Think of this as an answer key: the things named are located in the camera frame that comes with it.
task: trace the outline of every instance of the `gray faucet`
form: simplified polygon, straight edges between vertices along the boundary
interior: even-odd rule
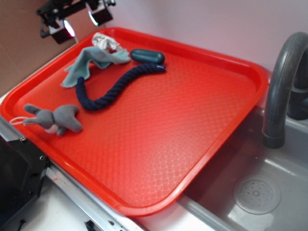
[[[286,115],[308,118],[308,34],[304,32],[287,39],[273,70],[262,129],[266,147],[284,145]]]

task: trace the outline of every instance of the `gray sink basin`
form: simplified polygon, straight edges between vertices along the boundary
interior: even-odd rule
[[[269,149],[262,121],[255,108],[184,195],[221,230],[308,230],[308,125],[288,118],[285,145]]]

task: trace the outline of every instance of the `red tray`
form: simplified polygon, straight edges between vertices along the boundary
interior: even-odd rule
[[[87,111],[75,88],[60,84],[64,69],[92,46],[90,35],[15,88],[0,112],[11,120],[31,116],[26,103],[50,110],[77,105],[80,133],[58,137],[39,126],[16,128],[118,212],[149,215],[174,202],[213,157],[265,93],[267,74],[250,62],[127,29],[101,32],[129,52],[164,53],[167,71],[136,79],[109,108]],[[136,65],[91,65],[89,98],[103,96]]]

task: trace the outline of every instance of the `sink drain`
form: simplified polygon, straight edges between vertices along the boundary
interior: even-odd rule
[[[274,181],[263,175],[250,175],[236,183],[233,196],[246,212],[266,214],[278,206],[281,193]]]

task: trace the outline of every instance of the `brown cardboard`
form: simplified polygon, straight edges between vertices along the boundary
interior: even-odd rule
[[[58,45],[52,37],[40,37],[36,10],[46,0],[0,0],[0,96],[72,46],[72,39]],[[92,24],[86,9],[68,17],[77,40],[101,29]]]

